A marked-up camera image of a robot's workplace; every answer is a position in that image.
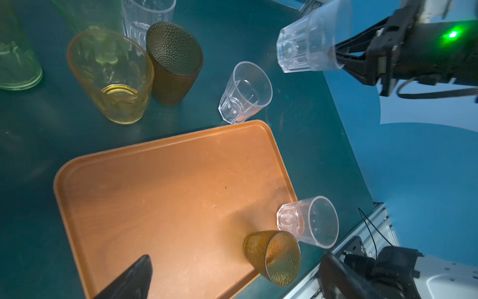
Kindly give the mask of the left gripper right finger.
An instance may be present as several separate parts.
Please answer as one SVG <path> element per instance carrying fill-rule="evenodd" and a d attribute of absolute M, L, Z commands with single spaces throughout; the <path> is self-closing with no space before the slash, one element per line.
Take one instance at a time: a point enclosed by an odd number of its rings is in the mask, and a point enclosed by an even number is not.
<path fill-rule="evenodd" d="M 371 284 L 330 252 L 321 258 L 319 279 L 325 299 L 384 299 Z"/>

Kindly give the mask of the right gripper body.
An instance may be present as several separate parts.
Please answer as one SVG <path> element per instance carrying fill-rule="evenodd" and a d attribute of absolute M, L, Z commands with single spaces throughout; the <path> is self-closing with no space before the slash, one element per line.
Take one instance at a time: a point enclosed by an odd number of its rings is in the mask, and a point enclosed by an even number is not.
<path fill-rule="evenodd" d="M 412 82 L 460 89 L 422 92 L 422 97 L 466 97 L 478 94 L 478 21 L 422 23 L 418 4 L 409 3 L 385 20 L 367 49 L 382 84 L 382 97 L 403 90 Z"/>

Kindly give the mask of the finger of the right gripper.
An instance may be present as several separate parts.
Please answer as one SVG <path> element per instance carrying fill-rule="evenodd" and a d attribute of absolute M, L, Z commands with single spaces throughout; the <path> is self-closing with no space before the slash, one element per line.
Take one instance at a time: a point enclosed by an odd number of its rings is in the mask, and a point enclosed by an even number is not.
<path fill-rule="evenodd" d="M 398 18 L 392 16 L 387 17 L 358 35 L 336 44 L 336 54 L 345 55 L 365 52 L 372 43 L 374 37 L 379 37 L 387 31 L 398 31 L 399 28 L 400 21 Z"/>
<path fill-rule="evenodd" d="M 352 54 L 336 54 L 337 62 L 343 65 L 343 69 L 360 83 L 369 86 L 375 86 L 381 78 L 385 62 L 384 55 L 362 54 L 355 56 Z"/>

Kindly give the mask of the orange plastic tray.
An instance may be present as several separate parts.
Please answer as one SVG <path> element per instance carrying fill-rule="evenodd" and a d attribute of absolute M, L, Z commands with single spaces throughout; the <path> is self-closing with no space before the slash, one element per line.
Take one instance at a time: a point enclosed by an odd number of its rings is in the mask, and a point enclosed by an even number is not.
<path fill-rule="evenodd" d="M 232 298 L 258 276 L 246 236 L 297 200 L 260 120 L 81 156 L 53 187 L 88 299 L 143 255 L 152 299 Z"/>

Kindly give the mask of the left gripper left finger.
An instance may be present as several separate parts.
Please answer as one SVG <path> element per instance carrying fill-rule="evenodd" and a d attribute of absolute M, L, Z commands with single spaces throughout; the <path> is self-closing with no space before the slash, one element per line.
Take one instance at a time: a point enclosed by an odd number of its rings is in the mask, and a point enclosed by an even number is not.
<path fill-rule="evenodd" d="M 143 255 L 94 299 L 147 299 L 152 277 L 151 258 Z"/>

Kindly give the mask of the small olive textured cup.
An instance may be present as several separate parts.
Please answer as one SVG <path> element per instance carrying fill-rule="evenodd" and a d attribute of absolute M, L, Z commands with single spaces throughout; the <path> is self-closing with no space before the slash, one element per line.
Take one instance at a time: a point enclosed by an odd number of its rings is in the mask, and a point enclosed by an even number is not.
<path fill-rule="evenodd" d="M 301 250 L 295 237 L 285 231 L 250 234 L 243 243 L 249 263 L 270 282 L 285 287 L 294 282 L 301 268 Z"/>

